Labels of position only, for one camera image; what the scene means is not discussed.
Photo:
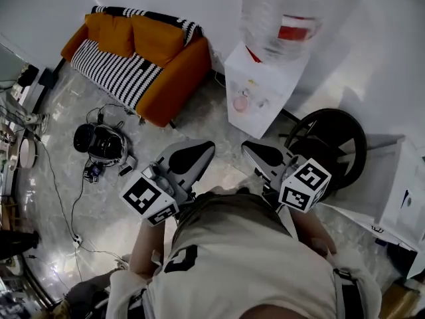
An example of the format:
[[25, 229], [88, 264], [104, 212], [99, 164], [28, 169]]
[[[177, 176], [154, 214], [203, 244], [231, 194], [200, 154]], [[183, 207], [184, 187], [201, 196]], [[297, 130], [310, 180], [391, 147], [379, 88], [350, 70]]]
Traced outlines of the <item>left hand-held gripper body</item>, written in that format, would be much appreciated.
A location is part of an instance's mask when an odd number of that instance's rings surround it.
[[153, 227], [186, 209], [195, 201], [195, 194], [184, 190], [154, 161], [145, 169], [134, 171], [120, 199]]

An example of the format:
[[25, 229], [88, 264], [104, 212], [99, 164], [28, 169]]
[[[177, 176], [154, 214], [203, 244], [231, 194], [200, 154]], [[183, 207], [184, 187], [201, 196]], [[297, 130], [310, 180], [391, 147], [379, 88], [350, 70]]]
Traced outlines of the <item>white sink cabinet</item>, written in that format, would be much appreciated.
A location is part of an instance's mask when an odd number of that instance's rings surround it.
[[407, 278], [425, 270], [425, 150], [408, 138], [369, 149], [360, 177], [324, 204], [393, 244]]

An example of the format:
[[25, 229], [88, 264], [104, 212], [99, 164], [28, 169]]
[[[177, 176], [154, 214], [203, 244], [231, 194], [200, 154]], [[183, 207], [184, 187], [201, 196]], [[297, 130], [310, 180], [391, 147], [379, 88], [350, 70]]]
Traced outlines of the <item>person's right forearm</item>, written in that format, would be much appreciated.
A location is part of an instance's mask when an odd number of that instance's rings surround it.
[[326, 257], [337, 253], [334, 240], [314, 212], [302, 213], [290, 209], [298, 239], [317, 254]]

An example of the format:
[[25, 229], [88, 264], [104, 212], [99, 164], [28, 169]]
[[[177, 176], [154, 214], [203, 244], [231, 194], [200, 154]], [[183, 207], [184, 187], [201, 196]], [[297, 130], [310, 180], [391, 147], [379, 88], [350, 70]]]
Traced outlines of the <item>clear large water bottle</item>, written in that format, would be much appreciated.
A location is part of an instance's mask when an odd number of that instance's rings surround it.
[[257, 62], [297, 60], [318, 34], [325, 5], [326, 0], [242, 0], [242, 41]]

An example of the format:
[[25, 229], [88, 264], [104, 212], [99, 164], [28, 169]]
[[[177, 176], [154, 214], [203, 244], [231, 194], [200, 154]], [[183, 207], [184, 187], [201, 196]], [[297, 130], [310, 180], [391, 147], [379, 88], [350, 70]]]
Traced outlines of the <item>round white stool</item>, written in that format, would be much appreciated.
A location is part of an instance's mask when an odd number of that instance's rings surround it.
[[19, 164], [23, 169], [31, 169], [37, 160], [37, 145], [33, 139], [24, 138], [19, 150]]

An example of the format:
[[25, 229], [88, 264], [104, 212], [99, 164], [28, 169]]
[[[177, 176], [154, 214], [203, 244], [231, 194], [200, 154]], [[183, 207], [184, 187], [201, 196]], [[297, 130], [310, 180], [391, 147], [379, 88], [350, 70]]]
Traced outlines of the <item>small white black device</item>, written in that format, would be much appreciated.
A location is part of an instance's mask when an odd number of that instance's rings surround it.
[[133, 158], [132, 156], [128, 156], [126, 161], [119, 167], [118, 175], [120, 177], [127, 175], [129, 172], [134, 170], [136, 163], [137, 161], [135, 158]]

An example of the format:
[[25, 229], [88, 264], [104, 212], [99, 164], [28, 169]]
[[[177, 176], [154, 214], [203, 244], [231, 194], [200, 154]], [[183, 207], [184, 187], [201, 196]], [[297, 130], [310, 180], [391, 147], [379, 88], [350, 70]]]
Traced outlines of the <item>orange sofa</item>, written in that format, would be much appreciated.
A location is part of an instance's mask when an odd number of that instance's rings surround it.
[[[75, 32], [61, 51], [61, 56], [70, 63], [72, 55], [84, 39], [88, 38], [88, 28], [84, 24]], [[200, 86], [212, 68], [207, 38], [194, 35], [188, 45], [165, 67], [132, 113], [143, 120], [165, 127], [179, 114], [186, 101]]]

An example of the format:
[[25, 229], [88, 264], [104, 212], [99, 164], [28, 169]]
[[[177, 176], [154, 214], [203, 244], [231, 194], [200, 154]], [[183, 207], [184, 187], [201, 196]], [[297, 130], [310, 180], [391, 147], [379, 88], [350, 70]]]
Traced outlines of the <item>white water dispenser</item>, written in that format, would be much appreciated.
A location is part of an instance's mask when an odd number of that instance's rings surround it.
[[[246, 46], [238, 43], [224, 63], [228, 121], [260, 139], [290, 99], [308, 60], [306, 54], [281, 66], [255, 62]], [[249, 101], [243, 113], [232, 105], [239, 95]]]

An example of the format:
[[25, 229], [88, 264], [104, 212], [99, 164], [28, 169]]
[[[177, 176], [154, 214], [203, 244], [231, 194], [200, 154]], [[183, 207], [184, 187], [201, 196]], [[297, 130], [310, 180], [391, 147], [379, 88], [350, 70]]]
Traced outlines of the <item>black white helmet device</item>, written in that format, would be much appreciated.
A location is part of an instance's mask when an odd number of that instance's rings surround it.
[[73, 139], [74, 148], [87, 153], [92, 161], [105, 167], [125, 164], [128, 158], [128, 141], [125, 136], [104, 124], [83, 124]]

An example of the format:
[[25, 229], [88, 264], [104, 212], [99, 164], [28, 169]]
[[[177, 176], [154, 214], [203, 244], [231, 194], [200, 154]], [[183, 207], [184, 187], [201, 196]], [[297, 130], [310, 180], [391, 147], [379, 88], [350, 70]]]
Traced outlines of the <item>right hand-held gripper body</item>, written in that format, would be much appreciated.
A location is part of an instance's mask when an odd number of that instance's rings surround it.
[[276, 210], [289, 207], [307, 213], [324, 196], [331, 174], [314, 159], [292, 158], [266, 183], [263, 198]]

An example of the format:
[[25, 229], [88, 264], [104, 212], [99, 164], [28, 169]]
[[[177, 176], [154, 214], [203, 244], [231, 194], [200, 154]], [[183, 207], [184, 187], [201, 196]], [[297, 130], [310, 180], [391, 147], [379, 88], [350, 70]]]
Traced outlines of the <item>black round wicker chair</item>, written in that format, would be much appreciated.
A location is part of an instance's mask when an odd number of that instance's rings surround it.
[[367, 159], [367, 138], [360, 123], [346, 111], [324, 108], [308, 114], [282, 134], [293, 154], [314, 159], [330, 174], [321, 201], [361, 176]]

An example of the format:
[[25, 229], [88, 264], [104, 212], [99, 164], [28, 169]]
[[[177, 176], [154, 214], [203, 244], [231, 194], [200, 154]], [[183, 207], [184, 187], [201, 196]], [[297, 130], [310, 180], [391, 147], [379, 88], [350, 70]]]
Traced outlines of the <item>dark glass cabinet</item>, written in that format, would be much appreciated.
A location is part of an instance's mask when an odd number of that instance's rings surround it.
[[0, 260], [0, 319], [31, 319], [60, 301], [48, 295], [18, 257]]

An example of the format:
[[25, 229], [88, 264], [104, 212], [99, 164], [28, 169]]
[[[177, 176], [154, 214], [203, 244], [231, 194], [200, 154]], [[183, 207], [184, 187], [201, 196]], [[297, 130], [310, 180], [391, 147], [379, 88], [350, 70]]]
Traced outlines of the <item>small blue black device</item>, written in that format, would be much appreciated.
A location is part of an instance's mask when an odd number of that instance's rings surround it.
[[87, 165], [84, 168], [83, 178], [91, 184], [98, 183], [101, 172], [102, 172], [102, 164], [92, 163], [91, 165]]

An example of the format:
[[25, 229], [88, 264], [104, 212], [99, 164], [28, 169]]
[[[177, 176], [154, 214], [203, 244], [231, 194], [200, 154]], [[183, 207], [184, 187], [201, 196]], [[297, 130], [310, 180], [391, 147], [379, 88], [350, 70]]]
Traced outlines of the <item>person's beige olive shirt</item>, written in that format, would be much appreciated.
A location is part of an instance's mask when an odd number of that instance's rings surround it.
[[111, 275], [106, 319], [128, 319], [147, 290], [158, 319], [337, 319], [333, 269], [358, 280], [365, 319], [379, 319], [381, 288], [353, 249], [326, 257], [288, 231], [261, 197], [208, 192], [179, 218], [168, 256], [152, 278]]

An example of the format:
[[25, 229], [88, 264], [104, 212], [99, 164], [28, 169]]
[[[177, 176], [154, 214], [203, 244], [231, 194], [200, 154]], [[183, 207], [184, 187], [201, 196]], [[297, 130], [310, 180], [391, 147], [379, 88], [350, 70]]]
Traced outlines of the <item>pink cup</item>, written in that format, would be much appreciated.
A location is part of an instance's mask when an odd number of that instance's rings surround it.
[[243, 113], [248, 109], [249, 101], [245, 95], [239, 95], [233, 100], [232, 105], [237, 112]]

